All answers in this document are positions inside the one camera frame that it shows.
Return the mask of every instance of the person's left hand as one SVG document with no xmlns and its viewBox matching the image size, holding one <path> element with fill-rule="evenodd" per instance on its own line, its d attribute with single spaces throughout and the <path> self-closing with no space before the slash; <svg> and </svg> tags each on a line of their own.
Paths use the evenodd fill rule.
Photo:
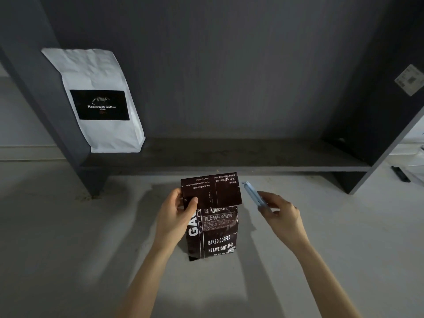
<svg viewBox="0 0 424 318">
<path fill-rule="evenodd" d="M 171 191 L 156 218 L 154 247 L 172 252 L 184 236 L 188 222 L 196 213 L 198 198 L 193 197 L 186 210 L 182 207 L 181 189 Z"/>
</svg>

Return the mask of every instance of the kopiluwak coffee logo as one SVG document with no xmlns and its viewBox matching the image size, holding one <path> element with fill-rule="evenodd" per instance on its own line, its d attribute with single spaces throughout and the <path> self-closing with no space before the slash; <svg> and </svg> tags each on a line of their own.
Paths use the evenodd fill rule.
<svg viewBox="0 0 424 318">
<path fill-rule="evenodd" d="M 99 108 L 100 110 L 106 110 L 106 108 L 116 108 L 116 106 L 107 106 L 107 105 L 101 105 L 101 103 L 106 103 L 109 101 L 108 97 L 96 97 L 91 101 L 91 105 L 88 105 L 88 108 Z"/>
</svg>

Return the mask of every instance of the light blue plastic object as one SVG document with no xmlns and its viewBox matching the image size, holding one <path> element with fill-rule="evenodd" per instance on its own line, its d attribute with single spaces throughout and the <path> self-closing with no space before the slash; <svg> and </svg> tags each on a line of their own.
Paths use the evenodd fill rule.
<svg viewBox="0 0 424 318">
<path fill-rule="evenodd" d="M 266 207 L 269 210 L 269 212 L 272 212 L 268 204 L 263 200 L 263 198 L 259 195 L 259 193 L 255 190 L 255 188 L 249 182 L 244 182 L 242 184 L 244 188 L 246 189 L 247 193 L 252 198 L 253 202 L 255 202 L 257 206 Z"/>
</svg>

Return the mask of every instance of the white coffee bag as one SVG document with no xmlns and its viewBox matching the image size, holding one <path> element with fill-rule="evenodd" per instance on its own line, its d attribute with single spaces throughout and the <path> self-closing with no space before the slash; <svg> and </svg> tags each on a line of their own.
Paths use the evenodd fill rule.
<svg viewBox="0 0 424 318">
<path fill-rule="evenodd" d="M 145 140 L 124 74 L 110 51 L 48 49 L 42 53 L 63 85 L 92 153 L 136 153 Z"/>
</svg>

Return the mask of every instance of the forearm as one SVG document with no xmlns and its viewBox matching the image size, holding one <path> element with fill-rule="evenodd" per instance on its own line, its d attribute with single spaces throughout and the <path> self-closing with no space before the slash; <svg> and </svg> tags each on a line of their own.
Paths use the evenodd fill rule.
<svg viewBox="0 0 424 318">
<path fill-rule="evenodd" d="M 132 281 L 117 318 L 148 318 L 172 250 L 153 246 Z"/>
<path fill-rule="evenodd" d="M 307 244 L 295 251 L 323 318 L 361 318 L 319 253 Z"/>
</svg>

